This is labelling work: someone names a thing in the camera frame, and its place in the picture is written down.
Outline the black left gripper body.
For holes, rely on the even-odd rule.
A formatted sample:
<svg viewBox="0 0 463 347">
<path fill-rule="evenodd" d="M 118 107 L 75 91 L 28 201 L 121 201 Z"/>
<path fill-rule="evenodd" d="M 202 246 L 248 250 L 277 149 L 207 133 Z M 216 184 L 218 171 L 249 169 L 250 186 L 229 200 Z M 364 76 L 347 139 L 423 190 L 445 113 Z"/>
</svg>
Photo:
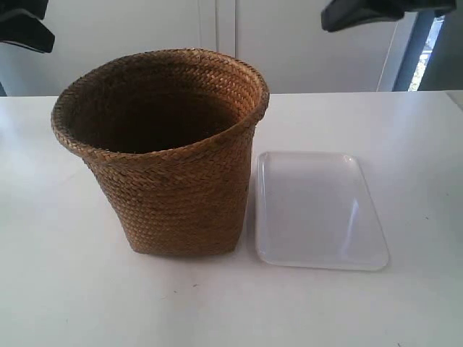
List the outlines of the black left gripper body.
<svg viewBox="0 0 463 347">
<path fill-rule="evenodd" d="M 48 0 L 1 1 L 1 42 L 51 53 L 55 35 L 42 23 Z"/>
</svg>

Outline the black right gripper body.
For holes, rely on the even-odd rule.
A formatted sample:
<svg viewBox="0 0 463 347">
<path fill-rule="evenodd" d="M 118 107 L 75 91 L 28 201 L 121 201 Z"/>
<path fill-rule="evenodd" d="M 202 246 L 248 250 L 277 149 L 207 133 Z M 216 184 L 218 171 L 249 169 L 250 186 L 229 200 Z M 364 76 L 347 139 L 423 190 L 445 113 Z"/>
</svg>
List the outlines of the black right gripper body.
<svg viewBox="0 0 463 347">
<path fill-rule="evenodd" d="M 334 0 L 321 12 L 321 27 L 334 33 L 374 22 L 396 22 L 406 12 L 425 9 L 424 1 Z"/>
</svg>

